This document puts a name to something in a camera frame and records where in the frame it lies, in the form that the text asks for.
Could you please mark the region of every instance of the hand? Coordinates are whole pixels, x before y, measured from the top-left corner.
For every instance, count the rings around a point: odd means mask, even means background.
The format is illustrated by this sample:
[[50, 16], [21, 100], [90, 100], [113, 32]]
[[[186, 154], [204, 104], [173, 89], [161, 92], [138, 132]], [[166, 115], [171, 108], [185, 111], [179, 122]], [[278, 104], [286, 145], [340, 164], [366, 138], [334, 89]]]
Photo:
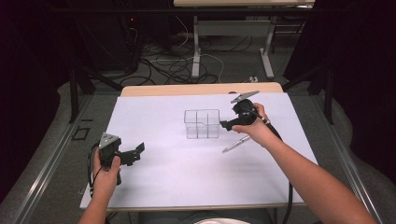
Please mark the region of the hand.
[[100, 163], [99, 149], [95, 150], [93, 159], [92, 176], [96, 178], [93, 183], [93, 199], [110, 201], [114, 189], [117, 186], [117, 173], [120, 171], [120, 157], [115, 156], [111, 167], [105, 171]]
[[[268, 119], [268, 116], [265, 114], [264, 106], [258, 103], [253, 104], [259, 115], [265, 119]], [[264, 122], [256, 118], [256, 120], [250, 125], [234, 125], [233, 131], [238, 133], [247, 133], [255, 142], [259, 143], [262, 147], [266, 147], [269, 141], [272, 141], [274, 138], [274, 134], [271, 130], [264, 124]]]

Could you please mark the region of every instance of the white desk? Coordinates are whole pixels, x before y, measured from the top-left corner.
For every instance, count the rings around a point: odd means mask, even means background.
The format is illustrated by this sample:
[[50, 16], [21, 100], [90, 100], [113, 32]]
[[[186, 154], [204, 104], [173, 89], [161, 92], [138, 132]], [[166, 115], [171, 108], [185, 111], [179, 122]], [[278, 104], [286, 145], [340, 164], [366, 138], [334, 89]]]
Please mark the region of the white desk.
[[[221, 119], [234, 119], [230, 102], [237, 94], [223, 93], [255, 90], [269, 91], [250, 99], [266, 106], [284, 141], [316, 162], [289, 96], [276, 83], [130, 87], [118, 99], [107, 132], [121, 138], [120, 151], [134, 149], [142, 142], [146, 150], [133, 166], [121, 167], [122, 183], [116, 187], [108, 210], [197, 210], [287, 204], [288, 179], [269, 153], [254, 141], [222, 154], [242, 134], [220, 128], [219, 138], [186, 137], [185, 110], [219, 109]], [[87, 188], [80, 207], [86, 208], [89, 201]], [[293, 201], [303, 203], [297, 193]]]
[[[281, 7], [313, 5], [315, 0], [175, 0], [175, 7]], [[265, 36], [264, 48], [260, 49], [265, 75], [272, 79], [274, 72], [268, 58], [276, 17], [270, 21], [198, 21], [194, 17], [193, 77], [199, 76], [201, 49], [199, 35], [256, 35]]]

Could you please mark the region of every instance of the person's left hand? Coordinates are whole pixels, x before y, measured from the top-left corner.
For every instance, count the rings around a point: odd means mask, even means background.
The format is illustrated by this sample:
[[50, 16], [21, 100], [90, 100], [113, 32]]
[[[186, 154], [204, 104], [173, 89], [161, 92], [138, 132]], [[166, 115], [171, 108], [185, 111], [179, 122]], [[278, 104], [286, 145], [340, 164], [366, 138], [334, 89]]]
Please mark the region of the person's left hand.
[[103, 168], [101, 169], [99, 151], [98, 148], [95, 150], [93, 159], [92, 176], [96, 176], [96, 178], [93, 182], [92, 198], [109, 202], [117, 186], [117, 173], [120, 171], [120, 157], [115, 156], [110, 169], [105, 171]]

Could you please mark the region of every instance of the dark background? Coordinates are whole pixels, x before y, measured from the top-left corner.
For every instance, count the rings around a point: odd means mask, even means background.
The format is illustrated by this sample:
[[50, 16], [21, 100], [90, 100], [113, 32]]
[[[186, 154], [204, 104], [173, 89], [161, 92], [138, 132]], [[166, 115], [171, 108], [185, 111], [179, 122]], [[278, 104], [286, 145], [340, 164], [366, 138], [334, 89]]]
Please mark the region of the dark background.
[[[50, 126], [60, 102], [56, 90], [69, 80], [73, 65], [83, 63], [93, 70], [124, 68], [119, 63], [114, 63], [114, 59], [105, 57], [105, 54], [100, 56], [98, 46], [91, 46], [97, 50], [93, 53], [94, 50], [86, 45], [89, 34], [81, 32], [81, 24], [70, 18], [49, 17], [41, 3], [38, 0], [0, 2], [0, 132], [5, 142], [0, 156], [0, 175], [3, 177], [1, 201], [23, 172]], [[68, 7], [68, 2], [64, 0], [51, 1], [51, 4], [55, 7]], [[166, 5], [167, 3], [161, 2], [158, 7]], [[391, 3], [378, 4], [377, 1], [318, 0], [315, 4], [315, 7], [322, 8], [350, 6], [357, 10], [346, 14], [321, 15], [308, 20], [291, 56], [285, 77], [290, 80], [297, 78], [332, 55], [336, 49], [337, 60], [333, 67], [334, 98], [345, 109], [353, 125], [350, 147], [358, 157], [396, 183], [393, 167], [396, 159], [396, 69], [393, 61], [396, 58], [396, 24], [393, 7]], [[353, 26], [345, 28], [349, 20], [356, 18], [358, 20], [355, 20]], [[56, 19], [56, 24], [62, 26], [60, 33], [54, 31], [52, 19]], [[172, 21], [164, 22], [167, 23], [167, 26], [162, 26], [165, 31], [159, 29], [158, 33], [150, 33], [156, 29], [140, 29], [152, 40], [167, 47], [170, 44], [167, 37], [180, 28]], [[93, 32], [103, 32], [91, 28]], [[349, 32], [343, 36], [345, 29]], [[340, 45], [335, 41], [339, 36], [345, 40]], [[98, 37], [107, 38], [111, 46], [115, 45], [114, 41], [124, 38], [124, 34], [120, 31], [114, 37], [116, 40], [103, 35]], [[112, 53], [119, 54], [120, 58], [123, 55], [125, 62], [129, 62], [128, 50], [134, 48], [129, 48], [131, 46], [125, 42], [117, 45], [121, 47], [112, 49]], [[69, 47], [68, 52], [64, 51], [65, 46]], [[98, 66], [104, 63], [108, 67]], [[322, 76], [323, 74], [318, 74], [310, 79], [316, 82]]]

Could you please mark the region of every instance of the gray carpet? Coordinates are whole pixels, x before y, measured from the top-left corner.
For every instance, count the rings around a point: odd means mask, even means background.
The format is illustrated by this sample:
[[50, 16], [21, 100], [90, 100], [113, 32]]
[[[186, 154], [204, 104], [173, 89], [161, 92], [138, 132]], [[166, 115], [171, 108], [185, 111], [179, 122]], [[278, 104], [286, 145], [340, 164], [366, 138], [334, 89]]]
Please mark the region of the gray carpet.
[[[213, 37], [207, 39], [207, 42], [203, 42], [203, 44], [210, 41], [210, 49], [231, 49], [235, 46], [235, 43], [239, 43], [243, 38]], [[298, 36], [296, 35], [284, 35], [277, 38], [276, 53], [270, 55], [274, 73], [276, 74], [274, 81], [281, 84], [285, 83], [286, 80], [281, 74], [285, 69], [297, 38]], [[222, 82], [243, 82], [251, 76], [257, 76], [261, 82], [271, 81], [265, 77], [263, 72], [261, 59], [257, 51], [259, 43], [258, 39], [254, 38], [251, 47], [245, 51], [210, 52], [212, 56], [221, 59], [221, 62], [218, 59], [207, 56], [203, 58], [202, 63], [210, 74], [218, 75], [221, 72], [220, 80]], [[183, 48], [178, 50], [188, 51], [188, 49]], [[146, 49], [144, 55], [149, 53], [152, 53], [152, 51]], [[147, 58], [158, 60], [169, 59], [169, 56], [161, 56], [160, 58], [151, 56]], [[149, 69], [145, 65], [139, 64], [139, 69], [134, 76], [147, 76], [148, 73]], [[154, 74], [153, 79], [157, 84], [164, 84], [167, 78]], [[124, 84], [134, 85], [141, 81], [142, 79], [135, 78], [125, 81]], [[69, 127], [67, 123], [70, 116], [68, 86], [66, 84], [59, 89], [62, 102], [57, 116], [14, 189], [0, 205], [0, 223], [14, 223], [13, 221], [15, 220], [23, 220], [25, 223], [76, 223], [78, 221], [82, 214], [79, 209], [82, 195], [78, 192], [87, 185], [86, 160], [88, 150], [106, 129], [119, 94], [119, 92], [114, 92], [101, 82], [95, 81], [95, 86], [98, 91], [94, 96], [80, 96], [80, 101], [86, 104], [85, 109], [75, 123], [75, 129], [70, 134], [71, 139], [65, 141], [65, 151], [63, 154], [58, 155], [60, 158], [58, 162], [55, 162], [52, 173], [49, 174], [49, 182], [44, 184], [42, 192], [40, 191], [42, 194], [38, 195], [36, 203], [26, 202], [26, 197], [32, 192], [30, 190], [35, 185], [37, 177], [42, 174], [46, 162], [53, 156], [53, 151], [62, 142]], [[307, 95], [305, 88], [306, 83], [292, 88], [290, 90], [290, 99], [318, 163], [351, 188], [348, 178], [340, 165], [329, 131], [323, 123], [320, 111], [316, 108], [315, 100]], [[336, 102], [334, 102], [333, 107], [333, 119], [335, 122], [334, 127], [342, 142], [345, 146], [348, 146], [352, 128], [341, 106]], [[85, 132], [87, 132], [87, 136], [84, 140], [76, 140], [76, 138], [83, 138]], [[371, 196], [373, 204], [382, 217], [383, 223], [394, 223], [394, 220], [396, 220], [394, 214], [394, 211], [396, 211], [394, 203], [396, 202], [395, 186], [372, 167], [353, 157], [353, 155], [352, 158], [358, 167], [360, 177], [367, 188], [368, 194]], [[26, 209], [20, 210], [21, 206], [26, 204], [31, 208], [28, 209], [31, 212], [27, 214], [25, 213]], [[279, 220], [283, 217], [284, 212], [285, 209], [279, 209]], [[135, 224], [137, 223], [137, 215], [137, 213], [118, 213], [112, 218], [111, 222]], [[317, 220], [306, 207], [294, 206], [289, 223], [313, 223]]]

